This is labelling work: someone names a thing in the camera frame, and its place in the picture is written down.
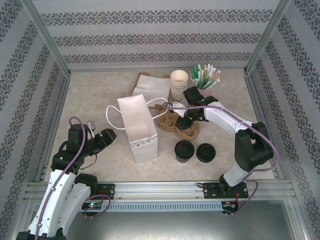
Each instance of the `patterned wallpaper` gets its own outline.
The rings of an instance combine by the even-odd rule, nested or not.
[[[65,76],[18,0],[0,0],[0,239],[33,182]]]
[[[293,0],[251,72],[311,239],[320,239],[319,16],[316,0]]]
[[[34,1],[71,70],[244,67],[279,0],[89,2]]]

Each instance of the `white paper bag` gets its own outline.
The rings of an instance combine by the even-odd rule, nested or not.
[[[142,163],[158,156],[158,134],[153,119],[165,114],[166,112],[152,117],[148,109],[148,103],[159,98],[146,102],[142,94],[119,98],[120,110],[110,105],[106,108],[105,116],[108,123],[118,130],[126,131],[130,147],[136,163]],[[114,108],[121,113],[124,128],[112,125],[108,119],[108,109]]]

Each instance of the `stacked paper cups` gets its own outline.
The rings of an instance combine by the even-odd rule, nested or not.
[[[176,102],[181,102],[184,98],[183,92],[188,87],[188,73],[182,70],[175,70],[171,73],[171,97]]]

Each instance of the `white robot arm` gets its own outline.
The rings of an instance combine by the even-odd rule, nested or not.
[[[77,174],[85,157],[97,155],[115,140],[116,134],[112,129],[105,129],[93,135],[91,125],[85,125],[84,130],[85,138],[80,124],[71,125],[68,140],[62,143],[58,153],[53,156],[52,172],[40,207],[28,231],[19,232],[17,240],[66,240],[70,225],[83,203],[90,196],[97,194],[97,177],[84,173],[78,176]],[[85,139],[84,145],[78,158],[66,168],[78,153],[83,139]]]
[[[172,104],[173,111],[180,115],[175,124],[177,128],[185,130],[190,128],[194,121],[211,121],[234,137],[236,162],[219,179],[223,192],[241,183],[255,167],[273,157],[271,146],[248,128],[254,128],[269,139],[267,128],[262,122],[252,123],[242,119],[226,109],[213,96],[203,98],[196,87],[188,88],[183,94],[193,109],[181,109],[185,106],[178,102]]]

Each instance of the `white string handle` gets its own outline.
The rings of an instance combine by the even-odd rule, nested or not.
[[[148,105],[149,103],[153,102],[154,100],[158,100],[158,99],[162,99],[162,100],[165,100],[165,102],[168,102],[167,99],[165,99],[165,98],[163,98],[163,97],[158,97],[158,98],[152,99],[151,101],[148,101],[146,104]],[[109,105],[109,106],[106,108],[106,110],[105,110],[106,120],[107,120],[108,123],[109,123],[112,127],[114,127],[115,129],[125,130],[125,129],[126,129],[125,127],[124,127],[124,128],[116,127],[116,126],[114,126],[114,125],[109,121],[109,118],[108,118],[108,110],[109,110],[110,107],[113,108],[113,109],[115,109],[115,110],[117,110],[119,113],[121,113],[121,111],[120,111],[118,108],[116,108],[115,106]],[[165,112],[163,112],[163,113],[161,113],[161,114],[159,114],[159,115],[157,115],[157,116],[154,116],[154,117],[152,118],[152,120],[155,119],[155,118],[157,118],[157,117],[160,117],[161,115],[165,114],[166,112],[168,112],[168,109],[167,109]]]
[[[111,124],[111,122],[109,121],[109,118],[108,118],[108,110],[109,110],[110,107],[111,107],[111,108],[114,108],[114,109],[117,110],[119,113],[121,113],[121,111],[120,111],[118,108],[116,108],[115,106],[109,105],[109,106],[106,108],[106,110],[105,110],[106,120],[107,120],[108,123],[109,123],[112,127],[114,127],[115,129],[125,130],[126,128],[118,128],[118,127],[116,127],[116,126],[113,126],[113,125]]]
[[[167,99],[165,99],[165,98],[163,98],[163,97],[158,97],[158,98],[152,99],[151,101],[148,101],[146,104],[148,105],[149,103],[153,102],[154,100],[158,100],[158,99],[165,100],[166,103],[168,102]],[[168,112],[168,109],[167,109],[165,112],[159,114],[158,116],[154,116],[154,117],[152,118],[152,120],[153,120],[153,119],[156,119],[157,117],[160,117],[161,115],[165,114],[166,112]]]

